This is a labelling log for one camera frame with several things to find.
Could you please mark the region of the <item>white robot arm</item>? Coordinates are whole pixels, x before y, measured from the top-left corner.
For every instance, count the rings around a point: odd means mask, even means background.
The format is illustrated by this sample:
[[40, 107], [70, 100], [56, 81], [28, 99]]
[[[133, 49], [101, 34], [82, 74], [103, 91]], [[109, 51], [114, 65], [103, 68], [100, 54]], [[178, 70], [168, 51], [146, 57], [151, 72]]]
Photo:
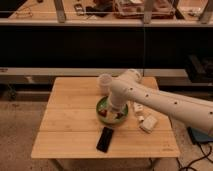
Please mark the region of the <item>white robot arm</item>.
[[107, 107], [119, 112], [127, 101], [136, 102], [173, 117], [213, 137], [213, 102], [160, 91], [140, 83], [136, 69], [128, 69], [110, 84]]

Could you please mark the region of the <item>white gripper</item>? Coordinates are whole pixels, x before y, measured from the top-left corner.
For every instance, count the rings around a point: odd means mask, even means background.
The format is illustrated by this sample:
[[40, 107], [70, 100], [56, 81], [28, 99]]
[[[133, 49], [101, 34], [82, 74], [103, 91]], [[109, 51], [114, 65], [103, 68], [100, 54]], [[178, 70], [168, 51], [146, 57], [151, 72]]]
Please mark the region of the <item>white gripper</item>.
[[[108, 107], [110, 110], [119, 111], [122, 106], [119, 103], [114, 102], [111, 98], [108, 98]], [[115, 119], [120, 119], [122, 117], [122, 112], [115, 112]]]

